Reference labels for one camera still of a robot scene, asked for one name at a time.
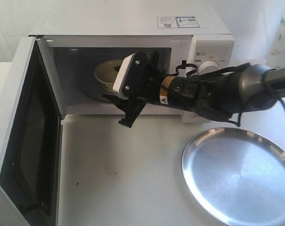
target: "silver tray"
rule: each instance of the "silver tray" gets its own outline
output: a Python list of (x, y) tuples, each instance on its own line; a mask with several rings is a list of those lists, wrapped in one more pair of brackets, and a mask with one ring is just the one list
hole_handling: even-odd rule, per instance
[(242, 129), (196, 135), (182, 155), (191, 193), (230, 226), (285, 226), (285, 151)]

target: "open microwave door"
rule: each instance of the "open microwave door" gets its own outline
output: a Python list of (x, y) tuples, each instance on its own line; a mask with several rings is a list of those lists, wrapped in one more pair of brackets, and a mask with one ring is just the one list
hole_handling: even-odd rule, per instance
[(38, 44), (23, 38), (0, 96), (0, 186), (30, 225), (57, 221), (61, 120)]

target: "microwave control panel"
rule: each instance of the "microwave control panel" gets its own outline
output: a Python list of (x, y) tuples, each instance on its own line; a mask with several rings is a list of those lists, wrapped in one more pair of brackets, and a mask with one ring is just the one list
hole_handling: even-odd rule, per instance
[[(187, 63), (198, 66), (197, 74), (214, 72), (228, 67), (234, 47), (234, 40), (229, 34), (194, 35), (190, 43)], [(192, 112), (182, 112), (184, 123), (210, 122)]]

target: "yellow warning sticker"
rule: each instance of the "yellow warning sticker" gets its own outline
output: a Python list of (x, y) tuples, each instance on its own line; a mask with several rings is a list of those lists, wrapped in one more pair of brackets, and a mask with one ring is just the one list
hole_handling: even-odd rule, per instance
[(169, 88), (169, 86), (170, 86), (170, 84), (174, 78), (176, 78), (176, 77), (175, 76), (167, 76), (162, 82), (162, 86), (165, 87), (165, 88), (161, 87), (160, 92), (159, 92), (159, 99), (160, 99), (160, 102), (162, 104), (165, 104), (165, 105), (169, 104), (169, 102), (167, 100), (167, 89)]

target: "knob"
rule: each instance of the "knob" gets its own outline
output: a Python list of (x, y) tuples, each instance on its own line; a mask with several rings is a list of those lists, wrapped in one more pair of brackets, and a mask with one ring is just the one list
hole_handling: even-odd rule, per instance
[(198, 68), (198, 74), (206, 74), (219, 70), (219, 65), (213, 60), (203, 62)]

